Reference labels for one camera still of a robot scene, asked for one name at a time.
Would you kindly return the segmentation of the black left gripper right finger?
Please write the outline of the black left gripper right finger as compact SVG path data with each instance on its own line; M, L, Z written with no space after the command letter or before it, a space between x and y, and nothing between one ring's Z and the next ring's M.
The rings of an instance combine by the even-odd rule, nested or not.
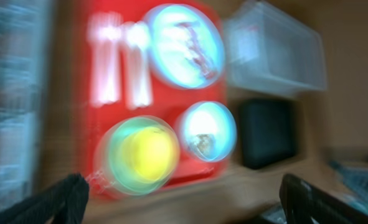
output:
M288 224L368 224L368 215L293 174L285 174L280 202Z

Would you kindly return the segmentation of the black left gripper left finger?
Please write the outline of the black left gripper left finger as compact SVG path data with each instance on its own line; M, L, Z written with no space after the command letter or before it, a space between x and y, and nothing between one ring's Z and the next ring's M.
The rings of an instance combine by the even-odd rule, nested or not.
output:
M0 212L3 223L81 224L90 186L81 174L70 174L43 192Z

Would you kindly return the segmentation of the mint green bowl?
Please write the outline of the mint green bowl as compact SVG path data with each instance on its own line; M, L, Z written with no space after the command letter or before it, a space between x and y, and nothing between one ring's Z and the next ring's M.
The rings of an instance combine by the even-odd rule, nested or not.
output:
M113 189L123 195L147 195L159 190L172 177L174 172L165 179L157 182L150 184L140 182L130 172L123 158L121 151L123 140L130 134L149 126L162 126L174 132L172 127L162 119L154 116L137 116L114 125L103 135L97 146L94 167L101 172L107 188Z

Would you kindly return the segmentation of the yellow plastic cup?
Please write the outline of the yellow plastic cup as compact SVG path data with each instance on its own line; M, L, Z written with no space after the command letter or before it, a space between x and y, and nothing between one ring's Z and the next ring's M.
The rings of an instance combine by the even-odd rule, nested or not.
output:
M171 175L179 160L177 137L162 126L149 126L130 134L123 140L121 151L130 172L147 184Z

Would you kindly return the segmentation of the small light blue bowl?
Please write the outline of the small light blue bowl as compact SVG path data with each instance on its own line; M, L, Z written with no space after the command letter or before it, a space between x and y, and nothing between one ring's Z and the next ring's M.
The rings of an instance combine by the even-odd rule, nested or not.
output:
M231 155L237 142L237 127L230 110L217 101L194 103L176 121L176 132L183 150L204 162L219 162ZM189 139L196 134L213 134L215 146L209 157L189 150Z

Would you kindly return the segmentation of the food scraps with rice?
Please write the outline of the food scraps with rice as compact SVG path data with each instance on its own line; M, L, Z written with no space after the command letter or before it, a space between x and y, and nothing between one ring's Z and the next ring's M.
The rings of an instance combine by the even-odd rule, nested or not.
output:
M189 139L189 150L197 156L209 157L215 146L213 134L196 134Z

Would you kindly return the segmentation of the red snack wrapper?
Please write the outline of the red snack wrapper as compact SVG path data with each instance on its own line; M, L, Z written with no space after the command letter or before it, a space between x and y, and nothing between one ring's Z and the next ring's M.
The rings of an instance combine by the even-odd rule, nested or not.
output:
M187 34L187 39L184 42L189 50L190 57L187 57L188 60L199 67L199 73L202 78L211 80L217 75L217 71L201 46L198 33L194 28L195 24L195 22L178 22L176 27L182 29Z

